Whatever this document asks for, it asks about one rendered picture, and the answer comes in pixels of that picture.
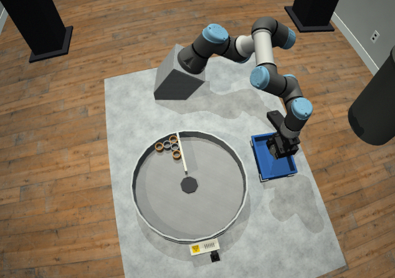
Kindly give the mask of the blue open-top crate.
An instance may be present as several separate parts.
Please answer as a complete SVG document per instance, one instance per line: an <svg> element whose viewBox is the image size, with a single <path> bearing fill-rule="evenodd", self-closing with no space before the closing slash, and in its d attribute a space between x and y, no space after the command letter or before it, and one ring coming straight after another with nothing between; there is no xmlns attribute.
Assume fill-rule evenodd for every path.
<svg viewBox="0 0 395 278"><path fill-rule="evenodd" d="M250 140L261 183L268 180L291 177L298 173L293 155L275 160L269 153L266 142L273 133L253 135Z"/></svg>

